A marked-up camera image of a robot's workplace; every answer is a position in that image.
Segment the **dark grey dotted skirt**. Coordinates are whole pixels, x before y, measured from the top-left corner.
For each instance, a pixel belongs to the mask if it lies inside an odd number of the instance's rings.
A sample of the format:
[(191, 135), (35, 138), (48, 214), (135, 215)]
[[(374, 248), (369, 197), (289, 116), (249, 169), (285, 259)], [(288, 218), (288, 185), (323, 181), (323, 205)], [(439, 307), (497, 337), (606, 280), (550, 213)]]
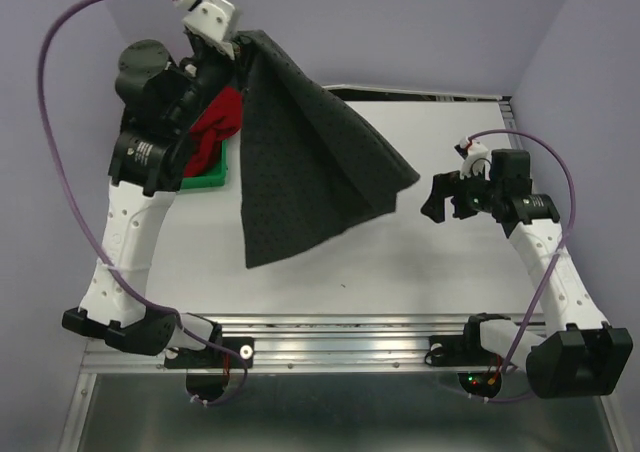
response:
[(395, 212), (419, 173), (265, 32), (243, 31), (238, 79), (245, 264), (291, 258)]

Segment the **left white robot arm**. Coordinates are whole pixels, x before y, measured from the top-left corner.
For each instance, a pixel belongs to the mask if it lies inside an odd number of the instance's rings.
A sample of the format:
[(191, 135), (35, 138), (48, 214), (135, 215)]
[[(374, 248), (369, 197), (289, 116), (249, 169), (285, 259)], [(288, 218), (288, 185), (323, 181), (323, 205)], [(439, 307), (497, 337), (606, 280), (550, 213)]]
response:
[(194, 151), (192, 126), (231, 82), (234, 66), (193, 33), (175, 61), (156, 40), (127, 47), (115, 90), (124, 104), (109, 169), (108, 213), (98, 259), (80, 304), (62, 325), (121, 352), (154, 356), (187, 349), (199, 365), (222, 354), (222, 328), (151, 302), (146, 287), (156, 244)]

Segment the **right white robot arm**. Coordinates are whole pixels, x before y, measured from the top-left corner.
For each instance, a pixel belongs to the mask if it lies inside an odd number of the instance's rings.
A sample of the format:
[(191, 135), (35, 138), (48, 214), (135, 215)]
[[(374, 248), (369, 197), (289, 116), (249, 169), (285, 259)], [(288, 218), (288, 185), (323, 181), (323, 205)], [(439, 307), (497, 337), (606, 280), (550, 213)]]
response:
[(456, 148), (458, 171), (437, 174), (421, 212), (436, 223), (445, 204), (455, 218), (491, 215), (519, 255), (539, 297), (545, 333), (522, 331), (500, 314), (472, 315), (459, 335), (434, 336), (425, 356), (435, 367), (482, 366), (492, 358), (523, 371), (539, 398), (611, 394), (633, 349), (625, 328), (594, 304), (563, 243), (567, 227), (552, 199), (533, 191), (526, 151), (488, 150), (477, 141)]

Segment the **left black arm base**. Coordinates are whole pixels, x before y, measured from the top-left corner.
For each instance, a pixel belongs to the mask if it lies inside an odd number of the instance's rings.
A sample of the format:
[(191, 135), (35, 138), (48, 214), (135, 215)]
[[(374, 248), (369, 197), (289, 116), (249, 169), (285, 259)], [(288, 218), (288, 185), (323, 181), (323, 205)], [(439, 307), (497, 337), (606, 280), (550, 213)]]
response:
[[(222, 346), (238, 353), (246, 362), (248, 368), (253, 367), (255, 340), (251, 336), (225, 336)], [(178, 349), (173, 358), (164, 359), (164, 367), (169, 370), (186, 369), (221, 369), (223, 367), (223, 353), (210, 348), (203, 350)]]

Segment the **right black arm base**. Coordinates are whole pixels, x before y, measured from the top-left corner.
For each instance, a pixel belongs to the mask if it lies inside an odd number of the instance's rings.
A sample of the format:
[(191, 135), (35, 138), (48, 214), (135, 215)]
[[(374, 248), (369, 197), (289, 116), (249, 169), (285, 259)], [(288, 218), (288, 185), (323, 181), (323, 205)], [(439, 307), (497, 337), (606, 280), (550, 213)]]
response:
[(433, 367), (488, 367), (496, 363), (496, 356), (461, 334), (431, 335), (424, 362)]

